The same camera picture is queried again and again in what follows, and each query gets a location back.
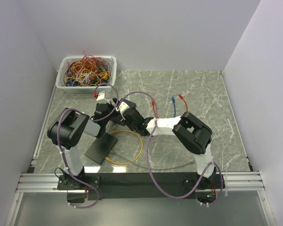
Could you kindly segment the black Mercusys switch box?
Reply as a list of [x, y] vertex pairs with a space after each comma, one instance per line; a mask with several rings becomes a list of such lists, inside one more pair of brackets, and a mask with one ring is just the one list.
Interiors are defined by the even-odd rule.
[[[130, 108], [136, 107], [136, 103], [134, 103], [130, 100], [124, 100], [123, 103], [126, 103], [127, 105], [129, 105]], [[110, 121], [113, 122], [113, 123], [116, 123], [118, 125], [125, 126], [125, 121], [123, 120], [123, 118], [120, 114], [117, 114], [114, 117], [111, 117]]]

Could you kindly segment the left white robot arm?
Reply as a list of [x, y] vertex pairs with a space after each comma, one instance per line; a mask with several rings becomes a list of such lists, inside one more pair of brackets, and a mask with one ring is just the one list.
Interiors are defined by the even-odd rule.
[[64, 175], [69, 177], [68, 170], [72, 172], [68, 182], [74, 189], [80, 189], [85, 185], [84, 166], [77, 147], [82, 134], [96, 138], [85, 154], [97, 164], [103, 163], [117, 143], [118, 139], [106, 132], [106, 125], [111, 119], [121, 118], [120, 113], [113, 110], [117, 103], [117, 98], [107, 103], [97, 103], [92, 117], [75, 109], [65, 108], [48, 128], [47, 137], [54, 145], [63, 149], [60, 155], [66, 160]]

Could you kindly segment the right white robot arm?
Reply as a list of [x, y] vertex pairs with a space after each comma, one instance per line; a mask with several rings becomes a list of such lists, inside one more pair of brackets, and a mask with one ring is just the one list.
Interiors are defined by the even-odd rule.
[[214, 183], [214, 166], [210, 165], [208, 169], [205, 169], [213, 161], [210, 149], [212, 130], [195, 115], [184, 112], [182, 116], [173, 118], [143, 118], [135, 108], [130, 107], [121, 109], [120, 114], [127, 127], [141, 136], [177, 137], [181, 144], [194, 155], [199, 185], [208, 188]]

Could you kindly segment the black TP-Link switch box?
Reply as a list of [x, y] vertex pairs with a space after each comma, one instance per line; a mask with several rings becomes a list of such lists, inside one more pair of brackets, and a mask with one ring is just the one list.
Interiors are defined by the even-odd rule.
[[85, 152], [85, 156], [101, 165], [118, 139], [111, 134], [104, 133], [101, 138], [96, 138], [92, 145]]

